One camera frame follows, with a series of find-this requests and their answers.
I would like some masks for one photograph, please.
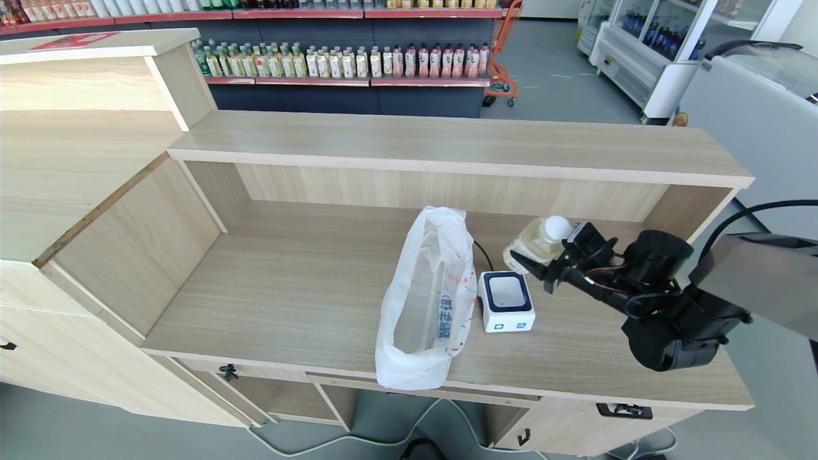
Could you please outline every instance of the white cap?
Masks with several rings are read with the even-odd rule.
[[[552,215],[540,227],[540,236],[551,241],[563,241],[571,234],[573,226],[561,215]]]

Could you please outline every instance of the refrigerator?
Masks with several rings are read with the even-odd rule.
[[[801,2],[616,0],[589,28],[589,60],[641,108],[643,123],[666,119],[707,52],[738,39],[779,40]]]
[[[585,18],[580,18],[582,31],[577,41],[577,49],[586,56],[591,55],[591,50],[596,42],[596,35],[600,31],[602,23],[610,19],[611,11],[614,9],[614,0],[592,0],[590,13]]]
[[[675,129],[702,128],[756,180],[744,206],[818,198],[818,58],[797,44],[726,43],[696,71]],[[773,233],[818,240],[818,209],[783,208],[755,216]]]

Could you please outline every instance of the checkout counter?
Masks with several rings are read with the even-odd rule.
[[[501,260],[548,214],[593,221],[619,250],[644,228],[692,241],[753,181],[698,129],[217,110],[197,37],[0,43],[3,381],[157,417],[349,430],[358,391],[387,391],[380,302],[423,206],[466,210]],[[753,406],[724,349],[653,372],[619,312],[529,285],[531,331],[473,327],[444,386],[410,393],[487,404],[498,448],[589,456]]]

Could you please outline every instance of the white plastic bag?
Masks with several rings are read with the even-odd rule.
[[[431,390],[445,382],[477,299],[473,244],[465,211],[426,206],[417,216],[380,307],[375,370],[382,386]]]

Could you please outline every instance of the cabinet handle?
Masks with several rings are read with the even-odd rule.
[[[232,364],[228,364],[227,366],[221,366],[218,369],[218,371],[222,373],[222,378],[225,381],[231,381],[231,380],[238,380],[239,379],[239,374],[236,373],[236,366],[233,366]]]
[[[636,418],[639,420],[653,420],[654,412],[647,406],[637,406],[628,404],[614,404],[613,409],[605,403],[597,403],[596,410],[600,411],[602,417],[613,418]]]
[[[531,439],[531,430],[529,430],[528,428],[525,429],[525,437],[523,437],[521,435],[517,435],[517,443],[519,445],[523,445],[523,444],[527,443],[530,439]]]

